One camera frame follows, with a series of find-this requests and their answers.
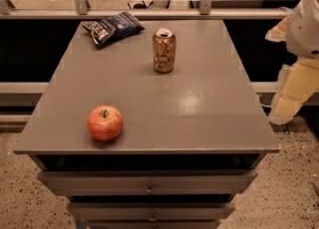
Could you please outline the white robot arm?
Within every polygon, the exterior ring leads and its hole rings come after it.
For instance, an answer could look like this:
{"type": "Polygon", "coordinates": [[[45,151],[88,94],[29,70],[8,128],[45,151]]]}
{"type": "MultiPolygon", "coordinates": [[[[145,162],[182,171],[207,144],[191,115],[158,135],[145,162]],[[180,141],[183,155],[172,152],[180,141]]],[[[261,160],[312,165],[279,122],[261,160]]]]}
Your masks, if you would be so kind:
{"type": "Polygon", "coordinates": [[[301,0],[265,39],[285,42],[287,51],[297,57],[279,71],[268,117],[271,123],[286,124],[319,89],[319,0],[301,0]]]}

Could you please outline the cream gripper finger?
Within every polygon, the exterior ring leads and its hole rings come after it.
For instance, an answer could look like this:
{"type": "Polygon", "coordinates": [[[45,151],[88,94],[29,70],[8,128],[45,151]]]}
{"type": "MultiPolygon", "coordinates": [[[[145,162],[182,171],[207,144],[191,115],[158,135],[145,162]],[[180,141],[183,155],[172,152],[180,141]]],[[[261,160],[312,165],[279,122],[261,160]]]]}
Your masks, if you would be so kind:
{"type": "Polygon", "coordinates": [[[319,89],[319,60],[299,58],[279,71],[276,93],[271,102],[269,121],[287,124],[319,89]]]}
{"type": "Polygon", "coordinates": [[[288,17],[282,19],[276,26],[270,29],[265,39],[271,42],[285,42],[286,41],[286,30],[287,30],[288,17]]]}

